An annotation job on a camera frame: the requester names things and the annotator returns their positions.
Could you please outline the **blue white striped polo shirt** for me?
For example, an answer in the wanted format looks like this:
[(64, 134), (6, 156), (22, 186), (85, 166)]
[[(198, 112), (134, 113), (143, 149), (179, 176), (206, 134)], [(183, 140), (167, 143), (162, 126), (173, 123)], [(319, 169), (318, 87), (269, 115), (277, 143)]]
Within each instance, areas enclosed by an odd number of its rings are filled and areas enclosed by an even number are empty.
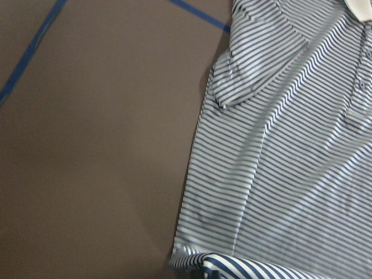
[(371, 277), (371, 19), (234, 1), (170, 265), (204, 278)]

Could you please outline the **blue tape grid lines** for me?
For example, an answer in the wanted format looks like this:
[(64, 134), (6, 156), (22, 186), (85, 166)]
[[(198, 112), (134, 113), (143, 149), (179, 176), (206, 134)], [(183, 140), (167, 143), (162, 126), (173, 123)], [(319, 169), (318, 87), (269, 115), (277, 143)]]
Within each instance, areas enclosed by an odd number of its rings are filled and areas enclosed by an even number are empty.
[[(197, 8), (194, 5), (191, 5), (187, 1), (169, 1), (170, 3), (174, 4), (175, 6), (185, 10), (186, 12), (202, 19), (203, 21), (217, 27), (218, 29), (222, 30), (226, 34), (230, 34), (231, 27), (228, 23), (224, 23), (216, 17), (208, 14), (207, 12)], [(28, 44), (27, 48), (23, 52), (22, 56), (20, 57), (18, 63), (12, 70), (11, 74), (9, 75), (7, 81), (5, 82), (4, 86), (1, 89), (1, 106), (4, 104), (6, 99), (11, 95), (14, 88), (16, 87), (17, 83), (21, 79), (23, 73), (26, 71), (27, 66), (33, 59), (34, 55), (37, 52), (37, 49), (43, 40), (44, 35), (49, 30), (50, 26), (59, 16), (61, 11), (63, 10), (67, 1), (58, 0), (55, 1), (51, 10), (48, 12), (46, 18), (38, 28), (36, 34), (33, 36), (32, 40)]]

